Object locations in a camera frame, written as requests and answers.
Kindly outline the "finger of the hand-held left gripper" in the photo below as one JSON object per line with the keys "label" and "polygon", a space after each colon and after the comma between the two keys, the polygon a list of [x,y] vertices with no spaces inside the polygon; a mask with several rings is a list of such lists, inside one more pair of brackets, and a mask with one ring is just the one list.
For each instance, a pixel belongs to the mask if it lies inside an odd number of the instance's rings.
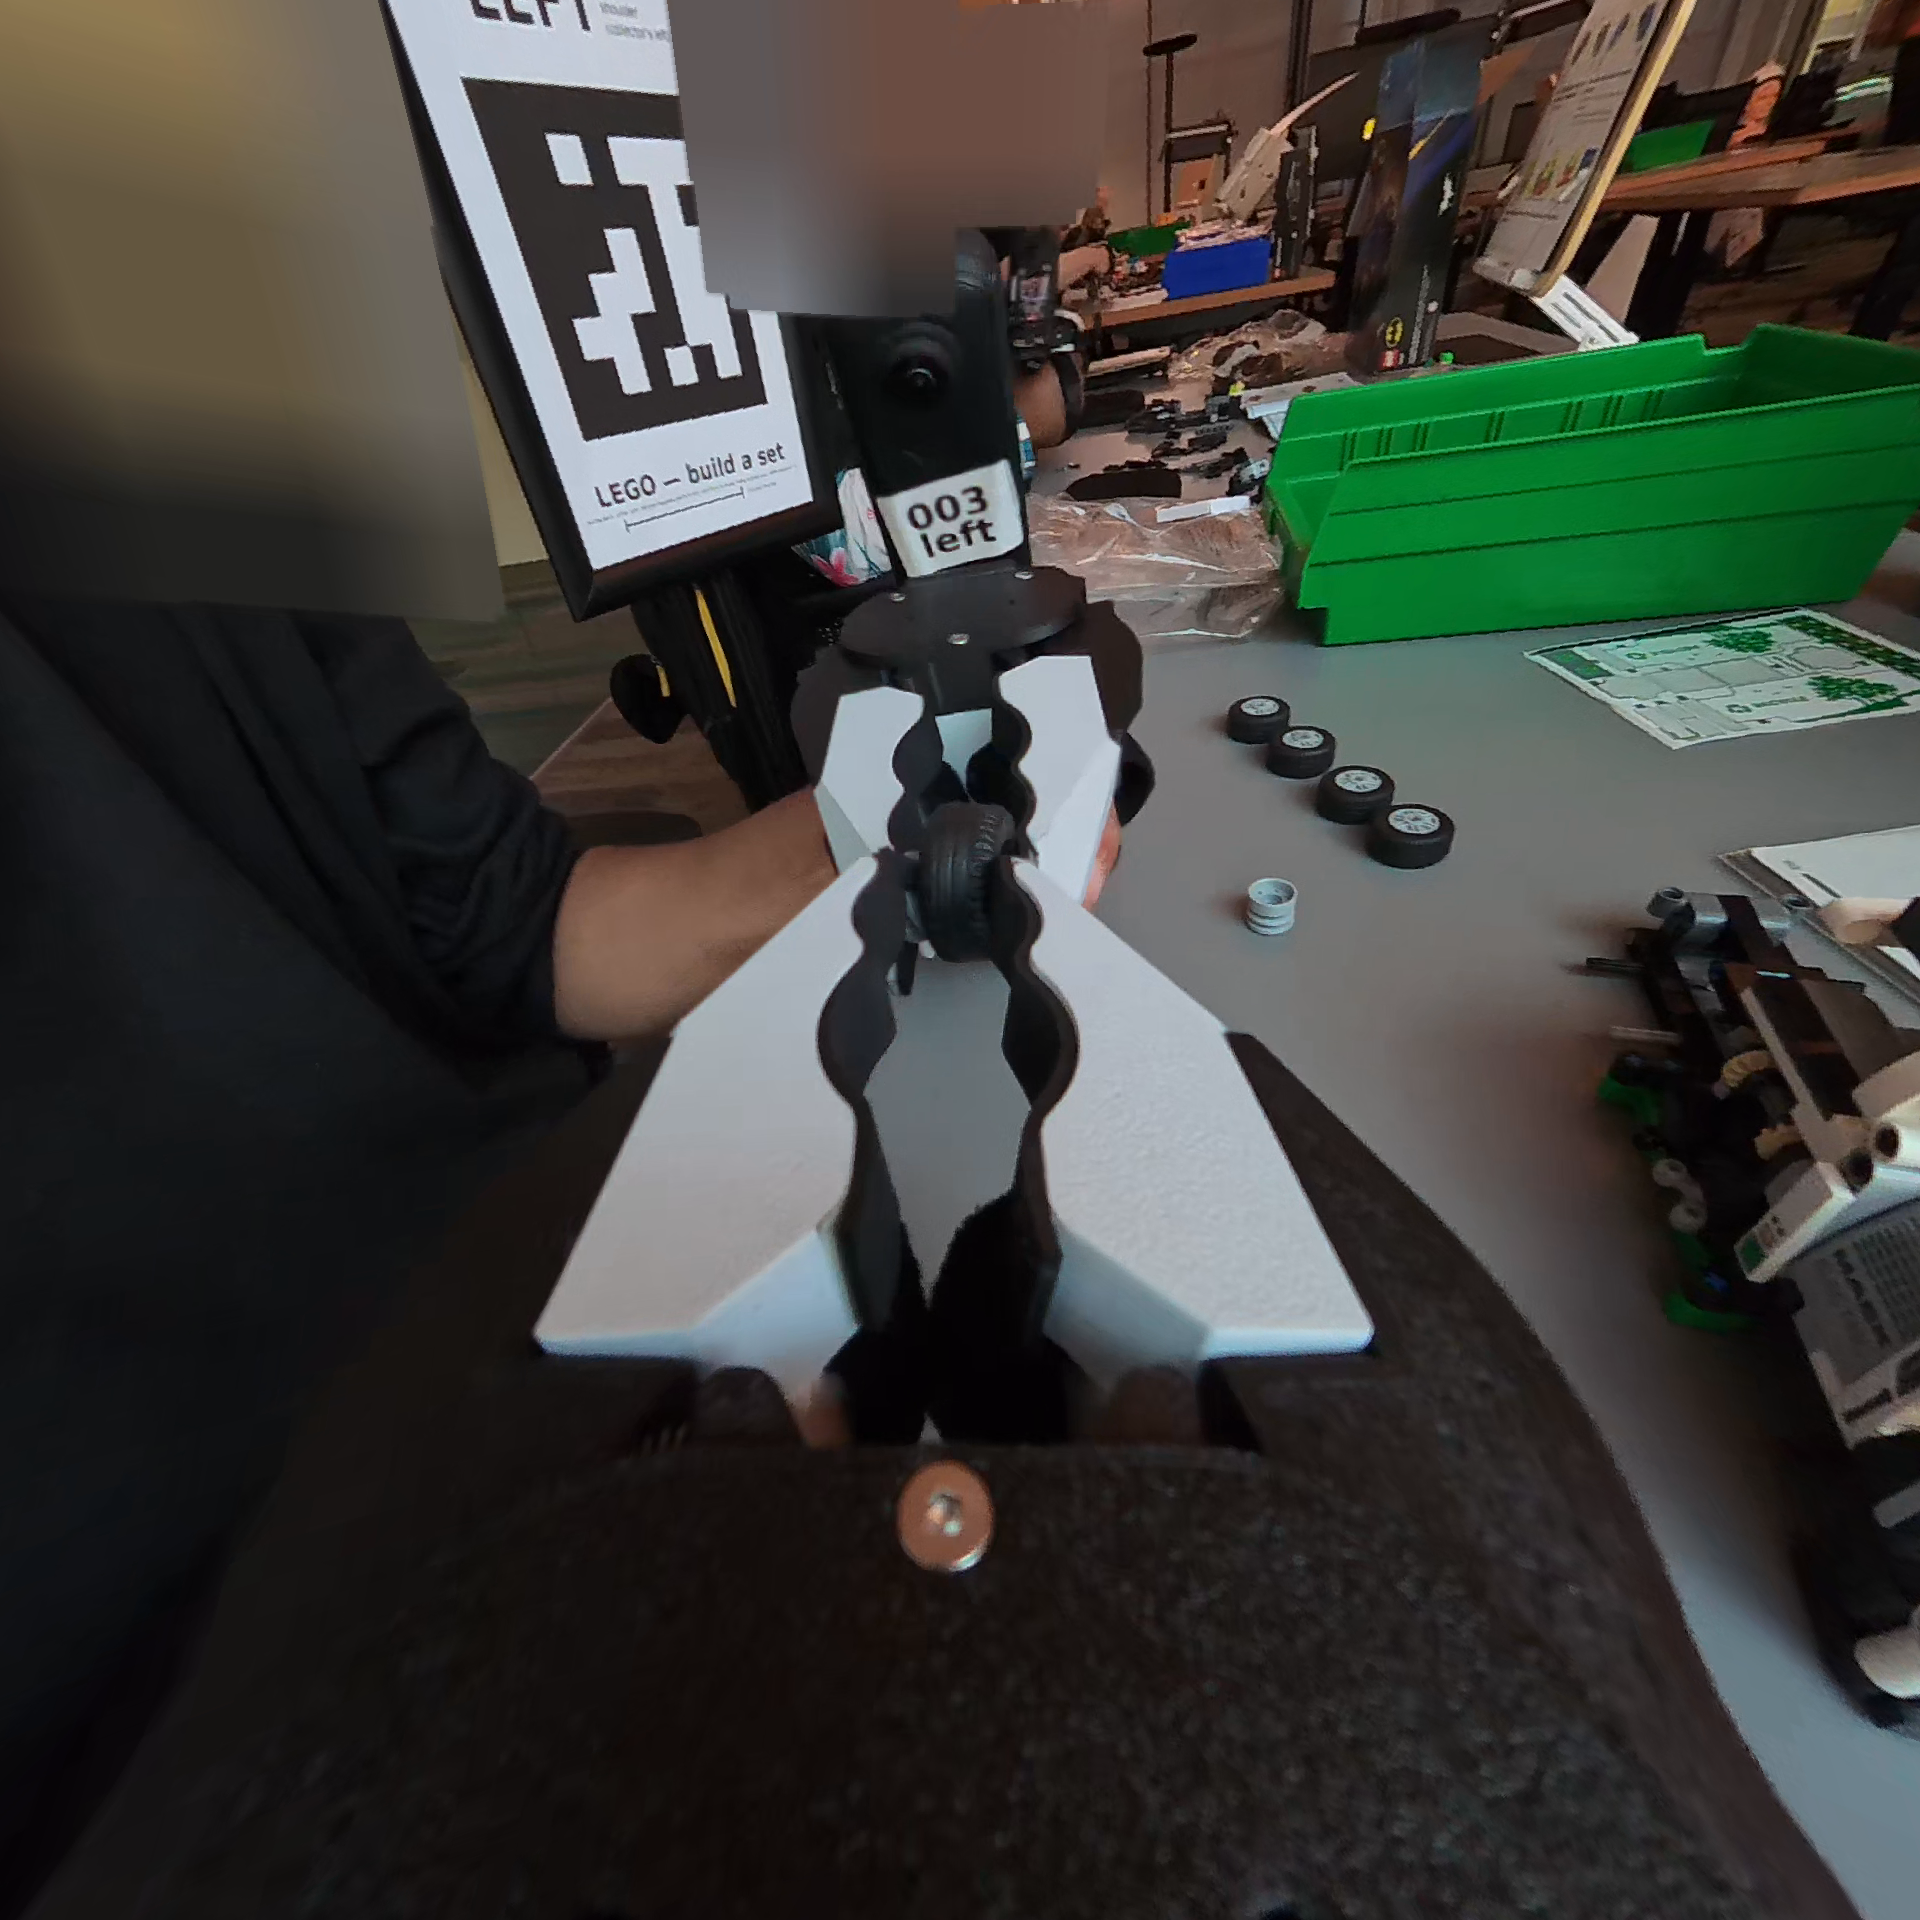
{"label": "finger of the hand-held left gripper", "polygon": [[816,779],[831,874],[857,874],[867,856],[922,856],[932,767],[944,735],[922,687],[848,687]]}
{"label": "finger of the hand-held left gripper", "polygon": [[967,797],[1019,818],[1029,861],[1090,901],[1123,834],[1123,735],[1090,654],[1029,654],[988,678],[988,735],[967,762]]}

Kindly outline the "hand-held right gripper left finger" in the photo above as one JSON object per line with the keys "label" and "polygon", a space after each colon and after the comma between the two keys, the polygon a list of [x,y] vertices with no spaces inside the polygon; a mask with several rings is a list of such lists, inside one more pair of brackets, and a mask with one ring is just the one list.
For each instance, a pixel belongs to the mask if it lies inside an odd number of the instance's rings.
{"label": "hand-held right gripper left finger", "polygon": [[896,1042],[908,861],[857,856],[707,994],[535,1314],[549,1360],[761,1368],[782,1402],[867,1346],[922,1346],[928,1299],[873,1118]]}

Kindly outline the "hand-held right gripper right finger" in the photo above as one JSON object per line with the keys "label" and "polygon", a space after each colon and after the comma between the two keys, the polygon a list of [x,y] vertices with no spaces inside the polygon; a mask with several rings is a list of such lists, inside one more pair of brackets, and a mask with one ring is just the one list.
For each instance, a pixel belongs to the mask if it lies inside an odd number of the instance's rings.
{"label": "hand-held right gripper right finger", "polygon": [[988,879],[1029,1331],[1090,1380],[1364,1352],[1372,1320],[1228,1029],[1039,861]]}

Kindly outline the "dark tall toy set box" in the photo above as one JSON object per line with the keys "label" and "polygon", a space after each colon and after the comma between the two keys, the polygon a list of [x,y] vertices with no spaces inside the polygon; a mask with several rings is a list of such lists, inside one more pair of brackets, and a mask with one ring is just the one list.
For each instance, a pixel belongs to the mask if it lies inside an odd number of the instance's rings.
{"label": "dark tall toy set box", "polygon": [[1354,225],[1354,336],[1344,372],[1396,380],[1430,362],[1457,265],[1457,207],[1479,133],[1491,26],[1450,26],[1383,60],[1372,133]]}

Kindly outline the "person's left hand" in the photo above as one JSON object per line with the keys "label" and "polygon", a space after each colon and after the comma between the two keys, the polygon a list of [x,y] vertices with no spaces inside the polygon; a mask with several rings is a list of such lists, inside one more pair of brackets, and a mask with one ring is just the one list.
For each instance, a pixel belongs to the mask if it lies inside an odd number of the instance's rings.
{"label": "person's left hand", "polygon": [[816,789],[741,818],[734,834],[716,834],[716,847],[741,856],[741,901],[761,941],[840,879]]}

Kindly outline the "black sign stand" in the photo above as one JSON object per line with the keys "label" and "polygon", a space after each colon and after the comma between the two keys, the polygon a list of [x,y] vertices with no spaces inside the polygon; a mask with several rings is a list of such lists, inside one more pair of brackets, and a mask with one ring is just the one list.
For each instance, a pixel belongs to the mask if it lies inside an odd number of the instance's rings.
{"label": "black sign stand", "polygon": [[788,687],[840,629],[840,596],[802,554],[638,596],[635,629],[638,651],[609,663],[609,701],[635,735],[669,743],[697,727],[741,805],[807,783]]}

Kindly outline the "clear plastic bag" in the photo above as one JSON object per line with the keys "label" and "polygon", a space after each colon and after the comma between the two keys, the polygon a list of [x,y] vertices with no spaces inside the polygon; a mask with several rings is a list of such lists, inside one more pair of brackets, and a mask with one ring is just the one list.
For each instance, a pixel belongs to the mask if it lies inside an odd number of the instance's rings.
{"label": "clear plastic bag", "polygon": [[1261,310],[1241,326],[1218,326],[1165,362],[1165,386],[1211,386],[1211,389],[1261,389],[1298,380],[1339,380],[1354,362],[1354,326],[1323,326],[1300,310]]}
{"label": "clear plastic bag", "polygon": [[1137,644],[1253,644],[1281,616],[1281,544],[1246,496],[1211,506],[1073,506],[1029,496],[1029,557],[1073,568]]}

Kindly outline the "pile of black toy parts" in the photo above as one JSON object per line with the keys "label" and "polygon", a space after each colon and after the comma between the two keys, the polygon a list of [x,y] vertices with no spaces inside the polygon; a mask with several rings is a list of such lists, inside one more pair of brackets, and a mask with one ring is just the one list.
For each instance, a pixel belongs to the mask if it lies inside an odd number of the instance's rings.
{"label": "pile of black toy parts", "polygon": [[1218,380],[1197,389],[1099,389],[1073,451],[1073,506],[1222,506],[1253,496],[1273,465],[1246,386]]}

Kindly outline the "blue storage box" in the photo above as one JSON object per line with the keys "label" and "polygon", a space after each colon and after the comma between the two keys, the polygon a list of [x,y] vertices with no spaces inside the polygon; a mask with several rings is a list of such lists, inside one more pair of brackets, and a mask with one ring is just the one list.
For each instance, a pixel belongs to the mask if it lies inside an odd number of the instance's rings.
{"label": "blue storage box", "polygon": [[1160,265],[1165,301],[1273,288],[1273,234],[1179,238]]}

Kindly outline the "black floor lamp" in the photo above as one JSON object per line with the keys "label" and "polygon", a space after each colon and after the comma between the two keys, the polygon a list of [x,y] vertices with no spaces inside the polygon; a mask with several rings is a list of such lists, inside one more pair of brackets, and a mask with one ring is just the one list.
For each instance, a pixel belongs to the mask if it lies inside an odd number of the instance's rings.
{"label": "black floor lamp", "polygon": [[1197,36],[1141,44],[1141,70],[1160,84],[1160,100],[1141,100],[1141,225],[1165,225],[1165,196],[1179,196],[1179,60],[1181,46],[1197,46]]}

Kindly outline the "black framed marker sign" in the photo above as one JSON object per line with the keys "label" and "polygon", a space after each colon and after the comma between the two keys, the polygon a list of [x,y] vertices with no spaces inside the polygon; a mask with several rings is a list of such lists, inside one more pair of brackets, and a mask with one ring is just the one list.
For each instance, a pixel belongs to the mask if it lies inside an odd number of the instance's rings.
{"label": "black framed marker sign", "polygon": [[840,526],[807,336],[707,288],[657,0],[387,0],[469,380],[571,616]]}

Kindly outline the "green plastic bin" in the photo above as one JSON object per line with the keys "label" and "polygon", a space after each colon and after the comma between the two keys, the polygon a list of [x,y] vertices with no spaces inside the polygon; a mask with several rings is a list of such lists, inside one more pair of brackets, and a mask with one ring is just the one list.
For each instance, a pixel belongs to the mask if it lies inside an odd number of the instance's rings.
{"label": "green plastic bin", "polygon": [[1273,520],[1329,651],[1852,599],[1920,506],[1920,389],[1499,443],[1499,414],[1308,435]]}
{"label": "green plastic bin", "polygon": [[1344,389],[1300,389],[1281,414],[1281,459],[1308,465],[1308,443],[1409,435],[1450,414],[1507,414],[1507,435],[1597,435],[1597,425],[1666,425],[1666,414],[1727,414],[1780,397],[1852,397],[1913,389],[1920,354],[1826,326],[1752,326],[1745,344],[1655,336],[1618,354],[1538,354],[1507,372],[1430,372]]}

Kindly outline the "partly built toy truck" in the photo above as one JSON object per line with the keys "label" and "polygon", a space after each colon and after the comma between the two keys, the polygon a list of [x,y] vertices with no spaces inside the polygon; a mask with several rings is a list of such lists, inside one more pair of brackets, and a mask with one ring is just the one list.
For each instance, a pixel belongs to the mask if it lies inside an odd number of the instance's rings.
{"label": "partly built toy truck", "polygon": [[1645,1001],[1597,1101],[1683,1256],[1666,1314],[1767,1346],[1826,1674],[1920,1738],[1920,1029],[1797,959],[1758,894],[1655,891],[1587,974]]}

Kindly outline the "white clipboard stand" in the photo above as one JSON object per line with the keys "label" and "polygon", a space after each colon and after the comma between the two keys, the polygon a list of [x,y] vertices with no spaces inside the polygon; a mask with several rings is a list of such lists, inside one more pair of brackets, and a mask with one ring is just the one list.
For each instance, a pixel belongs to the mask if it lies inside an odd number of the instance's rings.
{"label": "white clipboard stand", "polygon": [[1620,354],[1636,344],[1587,283],[1546,283],[1529,301],[1574,344],[1574,354]]}

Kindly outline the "green white sticker sheet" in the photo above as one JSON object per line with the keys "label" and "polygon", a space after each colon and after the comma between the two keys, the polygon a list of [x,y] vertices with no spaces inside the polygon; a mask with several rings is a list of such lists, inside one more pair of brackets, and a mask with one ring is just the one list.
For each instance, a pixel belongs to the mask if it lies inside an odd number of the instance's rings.
{"label": "green white sticker sheet", "polygon": [[1529,663],[1587,687],[1666,751],[1920,711],[1920,651],[1826,609],[1561,644]]}

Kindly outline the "wooden clipboard with instruction sheet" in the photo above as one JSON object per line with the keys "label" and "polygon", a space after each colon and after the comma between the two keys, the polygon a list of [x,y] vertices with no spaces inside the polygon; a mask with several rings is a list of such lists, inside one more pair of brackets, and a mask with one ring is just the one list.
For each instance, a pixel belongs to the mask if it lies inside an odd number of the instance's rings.
{"label": "wooden clipboard with instruction sheet", "polygon": [[1636,115],[1690,44],[1698,0],[1592,0],[1574,46],[1561,60],[1553,103],[1523,149],[1512,200],[1470,255],[1507,299],[1546,299],[1564,283]]}

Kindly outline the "instruction booklet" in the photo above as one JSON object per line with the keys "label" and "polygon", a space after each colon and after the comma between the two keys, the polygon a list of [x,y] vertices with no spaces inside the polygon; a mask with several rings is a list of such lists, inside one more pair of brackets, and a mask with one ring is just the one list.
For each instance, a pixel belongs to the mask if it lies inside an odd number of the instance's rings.
{"label": "instruction booklet", "polygon": [[1920,827],[1727,847],[1716,861],[1780,901],[1795,938],[1920,1001]]}

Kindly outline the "wooden workbench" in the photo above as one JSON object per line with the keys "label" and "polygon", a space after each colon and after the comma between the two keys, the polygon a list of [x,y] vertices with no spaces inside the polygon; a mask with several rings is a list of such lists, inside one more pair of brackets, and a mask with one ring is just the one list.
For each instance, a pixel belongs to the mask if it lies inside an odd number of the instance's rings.
{"label": "wooden workbench", "polygon": [[1894,249],[1862,283],[1844,336],[1886,344],[1900,301],[1920,299],[1920,145],[1826,149],[1812,133],[1745,145],[1712,158],[1671,158],[1645,180],[1618,180],[1597,213],[1712,213],[1712,207],[1844,207],[1886,200]]}

